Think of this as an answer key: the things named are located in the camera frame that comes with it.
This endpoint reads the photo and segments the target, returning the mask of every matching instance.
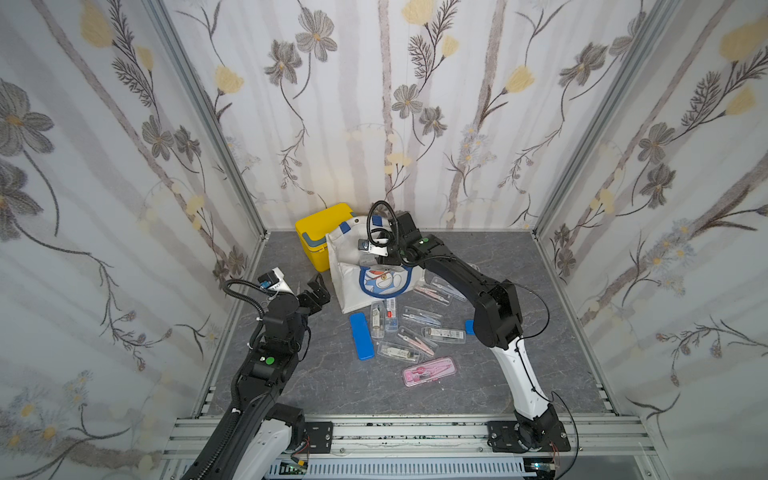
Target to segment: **blue pencil case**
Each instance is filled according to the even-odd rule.
[[[355,340],[357,358],[367,360],[373,358],[373,341],[368,331],[365,313],[353,313],[349,316],[349,324],[352,326],[352,338]]]

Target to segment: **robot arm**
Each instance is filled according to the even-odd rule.
[[[399,241],[389,245],[388,257],[404,264],[415,263],[441,276],[475,307],[475,335],[496,356],[515,402],[518,425],[515,433],[494,445],[498,450],[523,453],[570,449],[554,406],[541,394],[522,336],[522,313],[515,285],[499,282],[457,258],[435,235],[422,235],[411,214],[397,217]]]

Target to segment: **label sticker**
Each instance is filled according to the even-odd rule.
[[[450,330],[450,329],[429,329],[429,335],[441,336],[447,339],[463,339],[464,338],[464,332],[462,332],[461,330]]]

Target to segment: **blue trim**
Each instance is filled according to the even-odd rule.
[[[361,266],[360,267],[360,289],[363,293],[365,293],[368,296],[372,296],[374,298],[393,298],[395,296],[400,295],[401,293],[404,293],[408,286],[411,284],[411,273],[413,272],[413,268],[410,266],[404,266],[406,270],[408,270],[408,279],[406,280],[406,284],[402,286],[402,288],[394,293],[390,293],[388,295],[382,295],[380,293],[373,293],[366,290],[366,285],[364,284],[363,280],[366,278],[366,272],[370,270],[367,266]]]
[[[304,243],[306,243],[310,247],[319,247],[320,245],[326,244],[325,237],[321,238],[320,240],[312,240],[310,236],[306,234],[306,232],[302,232],[301,237],[304,239]]]

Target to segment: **yellow box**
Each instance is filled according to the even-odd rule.
[[[349,205],[338,204],[296,222],[296,233],[299,234],[304,253],[318,272],[330,268],[326,233],[333,232],[340,223],[352,217]]]

